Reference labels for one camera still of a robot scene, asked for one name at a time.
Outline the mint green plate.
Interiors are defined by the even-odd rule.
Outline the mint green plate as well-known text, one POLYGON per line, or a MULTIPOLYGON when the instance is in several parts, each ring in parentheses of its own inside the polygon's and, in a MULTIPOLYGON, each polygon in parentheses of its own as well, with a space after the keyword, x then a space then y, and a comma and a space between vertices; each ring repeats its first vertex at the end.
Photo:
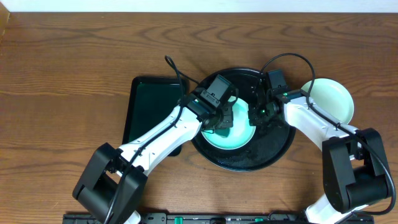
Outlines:
POLYGON ((310 97, 314 107, 323 114, 328 113, 345 124, 349 124, 353 118, 353 98, 349 91, 335 80, 316 78, 310 97))
POLYGON ((233 126, 227 138, 221 138, 214 131, 202 131, 205 140, 212 146, 222 150, 233 150, 243 147, 254 136, 256 127, 249 125, 248 104, 238 98, 232 106, 233 110, 233 126))

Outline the green scrub sponge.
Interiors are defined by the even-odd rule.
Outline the green scrub sponge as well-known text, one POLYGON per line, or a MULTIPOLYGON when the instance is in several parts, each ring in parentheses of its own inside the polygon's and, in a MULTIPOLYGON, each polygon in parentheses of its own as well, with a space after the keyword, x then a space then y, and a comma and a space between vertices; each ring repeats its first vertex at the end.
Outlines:
POLYGON ((229 128, 224 128, 224 129, 216 129, 214 130, 215 134, 219 135, 221 138, 227 138, 230 134, 230 129, 229 128))

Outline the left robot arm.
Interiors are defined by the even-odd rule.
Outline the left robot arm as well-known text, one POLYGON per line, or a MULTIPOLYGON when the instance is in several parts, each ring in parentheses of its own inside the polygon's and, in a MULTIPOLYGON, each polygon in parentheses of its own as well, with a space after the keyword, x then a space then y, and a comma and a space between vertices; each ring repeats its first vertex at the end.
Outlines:
POLYGON ((90 158, 73 189, 73 198, 100 223, 139 223, 137 206, 149 174, 203 128, 217 125, 215 117, 231 111, 238 94, 237 90, 197 88, 137 139, 118 148, 104 143, 90 158))

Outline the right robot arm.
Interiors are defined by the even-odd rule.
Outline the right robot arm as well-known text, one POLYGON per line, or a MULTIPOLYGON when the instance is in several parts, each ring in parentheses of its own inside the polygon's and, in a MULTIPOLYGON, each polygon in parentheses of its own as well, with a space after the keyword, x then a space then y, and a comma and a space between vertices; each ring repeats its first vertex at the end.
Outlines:
POLYGON ((295 90, 263 96, 249 105, 252 126, 278 119, 304 133, 321 151, 324 195, 305 210, 310 223, 343 223, 353 215, 370 215, 365 208, 397 194, 380 134, 359 130, 318 107, 309 93, 295 90))

